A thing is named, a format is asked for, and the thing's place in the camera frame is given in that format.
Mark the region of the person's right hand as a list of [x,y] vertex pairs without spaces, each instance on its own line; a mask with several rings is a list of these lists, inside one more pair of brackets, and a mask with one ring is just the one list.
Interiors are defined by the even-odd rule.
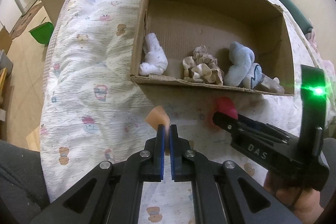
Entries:
[[276,179],[278,179],[276,175],[268,172],[264,188],[284,205],[291,207],[294,215],[302,223],[315,223],[324,211],[324,208],[320,205],[320,192],[313,188],[280,188],[279,186],[275,186]]

